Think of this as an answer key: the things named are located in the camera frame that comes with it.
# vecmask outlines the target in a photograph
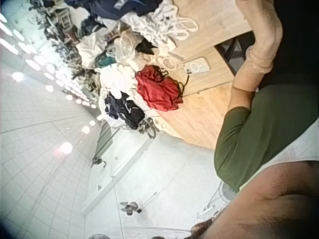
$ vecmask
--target black clothing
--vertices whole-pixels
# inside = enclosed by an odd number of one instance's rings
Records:
[[[109,93],[104,100],[105,112],[114,119],[123,119],[125,123],[132,129],[137,129],[139,123],[144,119],[144,112],[135,105],[134,101],[128,100],[128,94],[121,92],[122,97],[116,99],[111,93]]]

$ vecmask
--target wooden surface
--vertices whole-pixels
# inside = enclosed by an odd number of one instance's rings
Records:
[[[185,88],[184,96],[231,82],[234,79],[234,75],[230,71],[227,63],[215,47],[210,47],[202,52],[196,52],[188,61],[199,57],[206,59],[210,66],[210,71],[191,75]],[[171,71],[169,76],[182,83],[185,83],[187,79],[187,74],[182,64],[179,64],[177,70]]]
[[[210,71],[192,75],[179,110],[158,112],[167,125],[186,142],[214,149],[230,99],[234,76],[215,45],[251,30],[235,0],[174,0],[178,15],[190,17],[199,26],[187,40],[177,42],[173,53],[185,62],[204,57]],[[185,82],[181,65],[169,75]]]
[[[173,52],[184,59],[251,30],[235,0],[174,0],[174,4],[179,16],[192,18],[199,26],[188,39],[177,42]]]
[[[214,149],[230,99],[231,83],[184,98],[177,111],[159,112],[187,143]]]

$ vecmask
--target fluorescent light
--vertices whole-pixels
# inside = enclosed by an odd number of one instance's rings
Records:
[[[45,89],[46,89],[48,92],[52,93],[54,88],[53,88],[52,85],[47,85],[47,86],[45,86]]]
[[[13,36],[12,32],[7,28],[2,22],[0,22],[0,28],[4,31],[7,35]]]
[[[73,99],[73,97],[72,97],[71,95],[67,95],[65,98],[66,98],[68,101],[71,101],[71,100]]]
[[[97,116],[96,119],[97,119],[98,121],[102,120],[102,119],[103,119],[103,115]]]
[[[32,53],[34,53],[34,54],[36,54],[36,49],[34,48],[34,46],[32,46],[32,45],[28,45],[28,48],[30,49],[30,51],[32,52]]]
[[[54,80],[54,76],[52,76],[51,74],[44,72],[44,75],[49,78],[50,80]]]
[[[26,59],[25,62],[32,67],[34,70],[39,71],[41,70],[40,66],[38,64],[36,64],[34,61]]]
[[[55,83],[61,87],[64,86],[64,83],[62,81],[56,80]]]
[[[88,126],[84,126],[82,128],[82,132],[85,133],[85,134],[88,134],[90,132],[90,128]]]
[[[55,73],[55,68],[52,64],[47,64],[46,65],[46,70],[50,73],[50,74],[54,74]]]
[[[70,144],[69,142],[65,142],[60,146],[60,150],[64,154],[69,154],[70,152],[72,152],[72,149],[72,144]]]
[[[25,45],[24,43],[19,42],[18,45],[19,45],[19,47],[20,47],[24,52],[26,52],[26,53],[28,53],[28,54],[31,53],[31,51],[30,51],[30,49],[28,48],[28,46]]]
[[[36,61],[36,63],[38,63],[40,66],[45,66],[47,60],[44,56],[40,56],[40,55],[35,55],[34,56],[34,60]]]
[[[0,13],[0,20],[3,22],[8,22],[6,18]]]
[[[21,35],[16,29],[13,30],[13,33],[19,38],[20,41],[24,41],[24,36]]]
[[[19,53],[14,46],[12,46],[10,43],[8,43],[6,40],[2,38],[0,38],[0,44],[4,46],[6,49],[8,49],[10,52],[12,52],[14,55],[17,55]]]
[[[17,81],[17,82],[22,81],[22,80],[23,80],[23,77],[24,77],[24,74],[21,73],[21,72],[14,72],[14,73],[12,74],[12,78],[13,78],[15,81]]]

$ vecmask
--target red garment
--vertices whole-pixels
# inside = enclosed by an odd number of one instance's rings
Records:
[[[163,76],[159,67],[146,66],[135,78],[138,81],[137,91],[150,108],[165,112],[174,111],[178,109],[178,104],[183,103],[178,82]]]

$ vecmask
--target green shirt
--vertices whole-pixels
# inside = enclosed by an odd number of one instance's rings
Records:
[[[230,110],[218,137],[217,175],[234,191],[298,138],[318,118],[318,89],[271,85],[258,92],[251,110]]]

